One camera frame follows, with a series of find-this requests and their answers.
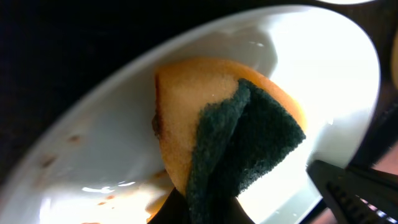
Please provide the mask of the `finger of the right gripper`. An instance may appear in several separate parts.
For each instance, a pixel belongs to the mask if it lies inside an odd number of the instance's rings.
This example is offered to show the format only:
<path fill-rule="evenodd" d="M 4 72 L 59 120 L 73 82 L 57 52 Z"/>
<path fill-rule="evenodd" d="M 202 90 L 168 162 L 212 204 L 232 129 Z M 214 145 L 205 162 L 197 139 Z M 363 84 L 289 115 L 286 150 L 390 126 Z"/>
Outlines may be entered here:
<path fill-rule="evenodd" d="M 307 174 L 338 223 L 397 223 L 397 176 L 314 161 Z"/>

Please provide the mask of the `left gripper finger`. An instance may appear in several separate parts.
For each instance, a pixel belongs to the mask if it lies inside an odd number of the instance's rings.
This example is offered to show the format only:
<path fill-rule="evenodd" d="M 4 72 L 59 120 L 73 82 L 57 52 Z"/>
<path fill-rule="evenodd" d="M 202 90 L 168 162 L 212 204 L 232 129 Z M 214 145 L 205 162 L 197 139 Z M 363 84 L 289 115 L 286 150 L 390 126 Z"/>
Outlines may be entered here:
<path fill-rule="evenodd" d="M 224 198 L 223 200 L 216 200 L 215 204 L 211 206 L 215 213 L 214 223 L 222 224 L 254 224 L 246 212 L 240 206 L 236 198 Z M 187 203 L 183 196 L 173 189 L 167 197 L 163 206 L 154 215 L 148 224 L 189 224 L 192 223 Z"/>

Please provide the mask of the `green and yellow sponge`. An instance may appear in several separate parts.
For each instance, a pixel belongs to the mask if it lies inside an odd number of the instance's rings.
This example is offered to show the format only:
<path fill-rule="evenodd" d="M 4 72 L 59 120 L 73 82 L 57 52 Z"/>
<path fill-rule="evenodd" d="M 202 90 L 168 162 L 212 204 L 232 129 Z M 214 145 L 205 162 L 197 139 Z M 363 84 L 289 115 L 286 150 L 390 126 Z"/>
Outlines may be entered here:
<path fill-rule="evenodd" d="M 229 223 L 237 196 L 306 138 L 300 105 L 232 60 L 190 58 L 155 71 L 152 128 L 183 212 L 173 223 Z"/>

